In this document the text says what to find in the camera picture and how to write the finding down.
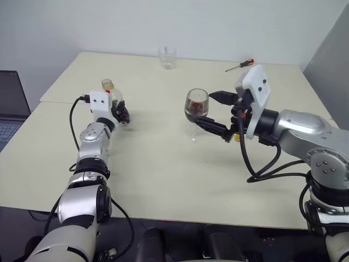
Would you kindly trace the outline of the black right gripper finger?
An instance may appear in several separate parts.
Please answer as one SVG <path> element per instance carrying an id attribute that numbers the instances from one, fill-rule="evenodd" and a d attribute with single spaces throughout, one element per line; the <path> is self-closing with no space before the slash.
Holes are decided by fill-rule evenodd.
<path id="1" fill-rule="evenodd" d="M 213 98 L 215 101 L 232 106 L 235 105 L 236 101 L 238 100 L 238 94 L 228 92 L 228 91 L 216 91 L 209 94 L 209 97 Z"/>
<path id="2" fill-rule="evenodd" d="M 200 116 L 194 118 L 194 123 L 206 132 L 221 137 L 225 142 L 230 142 L 232 132 L 223 124 L 215 122 L 212 118 Z"/>

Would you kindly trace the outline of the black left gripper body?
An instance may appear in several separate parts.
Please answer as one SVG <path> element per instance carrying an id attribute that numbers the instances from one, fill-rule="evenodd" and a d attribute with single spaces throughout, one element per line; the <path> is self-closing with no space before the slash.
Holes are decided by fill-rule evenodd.
<path id="1" fill-rule="evenodd" d="M 120 121 L 119 120 L 119 102 L 118 101 L 112 101 L 112 107 L 111 107 L 111 113 L 112 116 L 116 119 L 116 121 Z"/>

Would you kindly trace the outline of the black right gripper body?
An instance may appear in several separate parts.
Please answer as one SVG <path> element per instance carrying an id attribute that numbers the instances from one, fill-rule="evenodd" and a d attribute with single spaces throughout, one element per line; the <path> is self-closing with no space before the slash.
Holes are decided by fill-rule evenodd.
<path id="1" fill-rule="evenodd" d="M 231 127 L 230 140 L 238 134 L 243 136 L 247 129 L 247 124 L 251 119 L 251 105 L 254 102 L 251 92 L 243 92 L 242 95 L 232 93 L 230 95 L 231 109 Z"/>

